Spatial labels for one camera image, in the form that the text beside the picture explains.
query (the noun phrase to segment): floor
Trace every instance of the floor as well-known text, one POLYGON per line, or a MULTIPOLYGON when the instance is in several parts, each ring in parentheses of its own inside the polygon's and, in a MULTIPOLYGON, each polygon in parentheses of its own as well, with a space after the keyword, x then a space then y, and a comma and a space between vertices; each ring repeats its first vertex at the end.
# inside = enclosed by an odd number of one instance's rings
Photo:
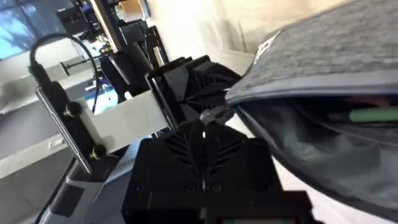
POLYGON ((147 0, 170 58, 208 48, 253 54, 266 34, 349 0, 147 0))

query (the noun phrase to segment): white wall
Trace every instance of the white wall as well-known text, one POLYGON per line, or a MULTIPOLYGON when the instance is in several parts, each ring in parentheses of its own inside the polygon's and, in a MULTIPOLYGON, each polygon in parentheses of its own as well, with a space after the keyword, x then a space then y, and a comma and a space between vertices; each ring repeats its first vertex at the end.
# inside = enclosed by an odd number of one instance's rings
MULTIPOLYGON (((40 47, 36 53, 36 61, 44 68, 49 68, 78 56, 72 41, 61 39, 40 47)), ((0 61, 0 86, 30 75, 28 66, 29 51, 0 61)))

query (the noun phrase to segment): white surface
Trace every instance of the white surface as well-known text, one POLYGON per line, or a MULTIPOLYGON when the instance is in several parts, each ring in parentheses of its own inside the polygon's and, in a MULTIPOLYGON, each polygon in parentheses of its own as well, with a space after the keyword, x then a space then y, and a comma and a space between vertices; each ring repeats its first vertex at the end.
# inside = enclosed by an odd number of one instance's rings
POLYGON ((167 122, 151 91, 94 115, 86 100, 81 120, 97 144, 103 144, 108 153, 138 141, 148 134, 168 127, 167 122))
MULTIPOLYGON (((30 51, 0 61, 0 86, 30 75, 28 71, 29 54, 30 51)), ((61 39, 40 47, 36 53, 36 60, 44 68, 49 68, 78 56, 71 40, 61 39)))

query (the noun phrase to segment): bolt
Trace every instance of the bolt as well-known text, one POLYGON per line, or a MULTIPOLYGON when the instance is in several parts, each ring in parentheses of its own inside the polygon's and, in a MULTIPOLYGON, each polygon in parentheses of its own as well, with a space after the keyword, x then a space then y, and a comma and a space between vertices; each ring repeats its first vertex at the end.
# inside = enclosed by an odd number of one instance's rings
POLYGON ((188 192, 188 193, 194 193, 196 190, 197 190, 197 188, 194 185, 192 185, 192 184, 188 185, 185 188, 185 191, 188 192))
POLYGON ((76 118, 81 115, 81 106, 77 102, 70 102, 67 104, 65 107, 65 111, 63 112, 63 115, 69 116, 71 118, 76 118))
POLYGON ((94 159, 101 159, 106 156, 106 148, 104 145, 98 144, 93 147, 90 157, 94 159))
POLYGON ((136 187, 134 188, 135 192, 140 192, 141 191, 141 186, 139 184, 136 185, 136 187))
POLYGON ((220 184, 215 184, 213 185, 213 187, 211 188, 212 192, 222 192, 223 191, 223 187, 220 184))

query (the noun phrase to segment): gray bag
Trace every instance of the gray bag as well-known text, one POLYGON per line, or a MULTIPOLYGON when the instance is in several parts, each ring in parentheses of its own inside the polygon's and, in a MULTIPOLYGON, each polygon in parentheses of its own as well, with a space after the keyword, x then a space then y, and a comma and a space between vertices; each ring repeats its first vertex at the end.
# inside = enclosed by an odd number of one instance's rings
POLYGON ((270 34, 226 99, 308 185, 398 222, 398 128, 331 123, 299 100, 386 94, 398 97, 398 1, 362 0, 270 34))

